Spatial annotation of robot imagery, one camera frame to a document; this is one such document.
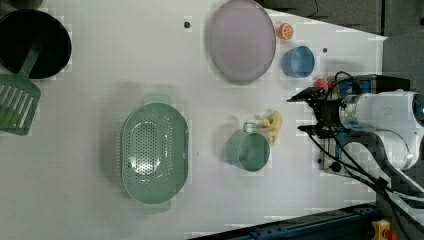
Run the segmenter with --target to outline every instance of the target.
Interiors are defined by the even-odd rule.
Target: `white table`
[[[206,23],[223,2],[44,1],[41,10],[72,32],[72,64],[37,83],[29,136],[0,135],[1,239],[184,239],[375,200],[364,185],[318,169],[319,151],[296,129],[312,111],[285,100],[340,70],[380,73],[384,38],[270,11],[276,27],[294,26],[295,39],[277,40],[269,71],[237,86],[216,74],[205,46]],[[295,80],[280,60],[299,45],[312,48],[317,66]],[[147,216],[121,183],[119,135],[150,92],[170,94],[185,116],[191,158],[170,210]],[[249,175],[227,164],[229,136],[270,109],[283,128],[267,166]]]

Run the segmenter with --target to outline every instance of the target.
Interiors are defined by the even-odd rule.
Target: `teal cup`
[[[243,131],[234,133],[227,142],[230,163],[249,172],[261,170],[268,162],[269,154],[268,140],[257,131],[255,123],[245,122]]]

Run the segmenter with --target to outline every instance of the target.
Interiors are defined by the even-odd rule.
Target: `small blue bowl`
[[[305,46],[293,48],[284,54],[282,65],[284,73],[289,77],[307,77],[315,67],[314,54]]]

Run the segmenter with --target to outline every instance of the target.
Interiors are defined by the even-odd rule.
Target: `green plastic basket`
[[[146,95],[122,131],[122,180],[145,212],[166,211],[187,179],[189,131],[170,104],[169,96]]]

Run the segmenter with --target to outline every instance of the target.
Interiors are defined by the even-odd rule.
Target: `black pan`
[[[0,62],[18,73],[36,36],[44,32],[43,48],[29,78],[48,78],[59,73],[71,57],[71,39],[63,25],[37,10],[18,10],[0,20]]]

